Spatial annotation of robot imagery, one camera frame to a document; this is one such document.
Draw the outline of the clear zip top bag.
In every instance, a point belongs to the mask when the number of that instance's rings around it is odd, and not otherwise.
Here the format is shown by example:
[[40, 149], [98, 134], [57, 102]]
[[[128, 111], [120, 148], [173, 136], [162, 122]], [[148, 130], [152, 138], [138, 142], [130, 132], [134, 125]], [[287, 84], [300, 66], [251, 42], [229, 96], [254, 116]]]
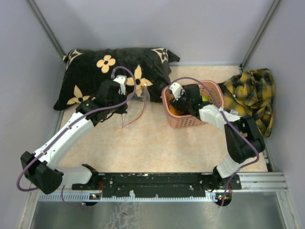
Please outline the clear zip top bag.
[[135, 123], [144, 114], [146, 107], [150, 102], [150, 94], [147, 87], [148, 85], [145, 84], [137, 89], [134, 95], [131, 93], [128, 94], [127, 98], [130, 98], [130, 100], [127, 102], [127, 113], [121, 115], [122, 128]]

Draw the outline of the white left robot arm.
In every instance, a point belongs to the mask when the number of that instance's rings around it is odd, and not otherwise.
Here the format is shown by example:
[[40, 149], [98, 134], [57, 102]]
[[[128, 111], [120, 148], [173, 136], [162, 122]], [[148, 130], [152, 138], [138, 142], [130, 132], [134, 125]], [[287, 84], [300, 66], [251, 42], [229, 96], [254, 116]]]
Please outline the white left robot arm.
[[47, 143], [33, 153], [25, 152], [20, 160], [24, 176], [42, 191], [50, 194], [62, 186], [83, 184], [94, 189], [99, 177], [88, 165], [59, 167], [59, 163], [73, 145], [98, 123], [113, 113], [123, 114], [127, 109], [126, 77], [117, 76], [101, 83], [98, 92], [84, 100], [75, 109], [68, 122]]

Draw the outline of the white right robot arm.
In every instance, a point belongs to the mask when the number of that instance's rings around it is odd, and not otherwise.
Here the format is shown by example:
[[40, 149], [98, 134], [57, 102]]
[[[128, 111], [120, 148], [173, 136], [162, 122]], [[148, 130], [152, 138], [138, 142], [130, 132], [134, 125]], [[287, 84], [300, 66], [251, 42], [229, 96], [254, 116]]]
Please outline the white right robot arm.
[[259, 160], [265, 144], [251, 116], [226, 112], [203, 83], [180, 85], [175, 82], [168, 91], [173, 96], [170, 104], [179, 113], [212, 124], [225, 134], [228, 154], [213, 169], [211, 189], [225, 188], [240, 169]]

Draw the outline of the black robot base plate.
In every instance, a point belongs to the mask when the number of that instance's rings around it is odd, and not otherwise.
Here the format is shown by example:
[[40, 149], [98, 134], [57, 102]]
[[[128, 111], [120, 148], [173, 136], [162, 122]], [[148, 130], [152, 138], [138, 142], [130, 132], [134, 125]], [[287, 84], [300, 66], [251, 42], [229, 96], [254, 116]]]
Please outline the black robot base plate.
[[97, 190], [104, 198], [205, 197], [207, 191], [223, 190], [228, 178], [214, 173], [95, 173], [86, 184], [72, 190]]

